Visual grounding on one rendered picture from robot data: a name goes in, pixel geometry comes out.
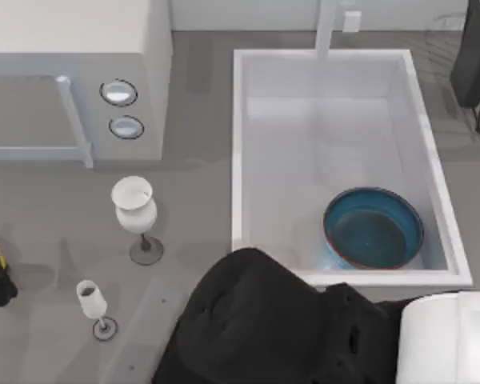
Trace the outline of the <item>white sink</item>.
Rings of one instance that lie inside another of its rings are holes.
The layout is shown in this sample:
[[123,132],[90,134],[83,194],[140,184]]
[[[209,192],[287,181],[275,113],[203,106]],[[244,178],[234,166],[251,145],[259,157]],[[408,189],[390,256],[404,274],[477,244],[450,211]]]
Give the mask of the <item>white sink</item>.
[[[472,285],[408,50],[236,50],[232,147],[234,249],[260,248],[316,287]],[[417,210],[425,241],[409,264],[361,270],[328,246],[327,205],[360,186]]]

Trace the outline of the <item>large white goblet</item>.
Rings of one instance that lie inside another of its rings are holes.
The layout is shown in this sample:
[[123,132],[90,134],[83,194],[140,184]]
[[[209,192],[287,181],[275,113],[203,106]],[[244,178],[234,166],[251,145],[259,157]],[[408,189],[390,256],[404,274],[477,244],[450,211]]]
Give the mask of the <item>large white goblet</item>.
[[129,249],[130,259],[141,266],[157,263],[165,247],[149,235],[158,218],[152,185],[140,176],[124,177],[115,183],[110,196],[118,223],[136,236]]

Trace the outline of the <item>round microwave knob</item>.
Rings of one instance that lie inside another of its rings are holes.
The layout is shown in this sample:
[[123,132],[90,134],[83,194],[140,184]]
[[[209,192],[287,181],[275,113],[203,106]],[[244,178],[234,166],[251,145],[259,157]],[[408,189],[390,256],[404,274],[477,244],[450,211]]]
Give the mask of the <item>round microwave knob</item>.
[[109,131],[121,140],[135,140],[140,138],[145,131],[142,122],[129,115],[111,119],[108,127]]
[[138,91],[135,86],[123,79],[102,83],[99,93],[105,102],[116,107],[130,106],[138,99]]

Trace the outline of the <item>blue bowl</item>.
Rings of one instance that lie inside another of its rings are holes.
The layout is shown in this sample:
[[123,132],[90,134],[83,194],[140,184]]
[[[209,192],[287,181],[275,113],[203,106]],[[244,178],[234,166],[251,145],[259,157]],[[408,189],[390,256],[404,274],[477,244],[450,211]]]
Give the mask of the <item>blue bowl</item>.
[[322,232],[333,260],[359,270],[397,270],[418,256],[425,228],[399,194],[361,186],[336,195],[322,214]]

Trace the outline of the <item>pale microwave oven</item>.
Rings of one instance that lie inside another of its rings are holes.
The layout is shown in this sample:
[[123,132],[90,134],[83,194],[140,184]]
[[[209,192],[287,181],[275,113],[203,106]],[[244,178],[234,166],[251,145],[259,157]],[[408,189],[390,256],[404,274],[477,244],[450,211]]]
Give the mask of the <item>pale microwave oven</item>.
[[[168,0],[0,0],[0,75],[68,76],[94,166],[162,158],[172,55]],[[102,99],[115,79],[135,86],[134,104]],[[142,122],[140,138],[109,131],[124,115]]]

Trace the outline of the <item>tall white tap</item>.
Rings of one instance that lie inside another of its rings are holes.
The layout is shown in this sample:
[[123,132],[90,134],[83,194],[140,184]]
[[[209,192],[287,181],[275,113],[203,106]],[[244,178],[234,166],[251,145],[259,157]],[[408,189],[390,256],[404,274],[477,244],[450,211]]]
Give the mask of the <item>tall white tap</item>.
[[337,8],[338,0],[319,0],[318,2],[315,53],[320,61],[325,61],[329,53]]

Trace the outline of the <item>small white goblet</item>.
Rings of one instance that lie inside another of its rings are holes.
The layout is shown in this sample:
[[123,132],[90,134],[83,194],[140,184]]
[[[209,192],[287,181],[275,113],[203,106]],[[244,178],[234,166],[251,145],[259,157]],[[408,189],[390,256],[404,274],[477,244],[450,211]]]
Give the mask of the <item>small white goblet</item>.
[[98,288],[91,280],[82,280],[76,285],[76,294],[83,314],[93,322],[92,334],[99,342],[108,342],[118,332],[118,323],[108,317],[108,304]]

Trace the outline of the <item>microwave oven door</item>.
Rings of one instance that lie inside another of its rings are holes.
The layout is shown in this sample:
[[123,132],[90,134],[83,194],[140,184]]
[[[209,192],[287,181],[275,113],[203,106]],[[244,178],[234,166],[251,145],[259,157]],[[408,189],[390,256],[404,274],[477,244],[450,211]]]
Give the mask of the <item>microwave oven door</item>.
[[56,77],[0,75],[0,162],[83,162]]

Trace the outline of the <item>black stand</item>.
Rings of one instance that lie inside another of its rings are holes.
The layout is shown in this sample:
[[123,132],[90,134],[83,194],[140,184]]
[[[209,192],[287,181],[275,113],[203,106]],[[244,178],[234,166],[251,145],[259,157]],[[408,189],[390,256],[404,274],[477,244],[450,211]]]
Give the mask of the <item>black stand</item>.
[[480,136],[480,0],[469,0],[450,84],[458,105],[471,110]]

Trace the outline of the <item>white wall socket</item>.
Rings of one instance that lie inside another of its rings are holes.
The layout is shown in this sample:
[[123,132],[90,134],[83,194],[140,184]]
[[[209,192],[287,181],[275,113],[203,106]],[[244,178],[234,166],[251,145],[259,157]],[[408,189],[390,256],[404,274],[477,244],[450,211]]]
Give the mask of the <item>white wall socket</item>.
[[343,33],[357,33],[361,28],[362,12],[349,10],[344,13]]

